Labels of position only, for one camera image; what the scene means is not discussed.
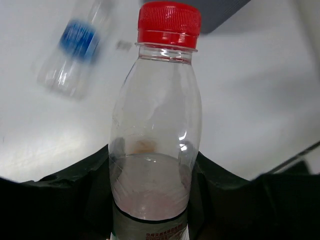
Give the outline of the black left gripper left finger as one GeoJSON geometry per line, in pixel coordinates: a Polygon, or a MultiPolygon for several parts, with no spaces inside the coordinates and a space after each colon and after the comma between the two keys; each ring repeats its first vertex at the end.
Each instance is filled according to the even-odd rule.
{"type": "Polygon", "coordinates": [[[105,240],[113,226],[108,147],[38,181],[0,180],[3,240],[105,240]]]}

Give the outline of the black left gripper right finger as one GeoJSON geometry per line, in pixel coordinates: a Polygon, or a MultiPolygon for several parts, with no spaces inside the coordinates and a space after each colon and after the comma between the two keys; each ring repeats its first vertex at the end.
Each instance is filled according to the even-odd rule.
{"type": "Polygon", "coordinates": [[[187,213],[192,240],[317,240],[320,177],[300,162],[246,180],[199,153],[187,213]]]}

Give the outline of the clear bottle red cap label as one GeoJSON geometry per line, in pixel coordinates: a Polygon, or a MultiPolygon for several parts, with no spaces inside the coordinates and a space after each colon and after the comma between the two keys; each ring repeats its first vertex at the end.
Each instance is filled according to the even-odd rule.
{"type": "Polygon", "coordinates": [[[143,4],[138,57],[113,114],[109,180],[113,240],[186,240],[202,102],[192,66],[201,14],[174,1],[143,4]]]}

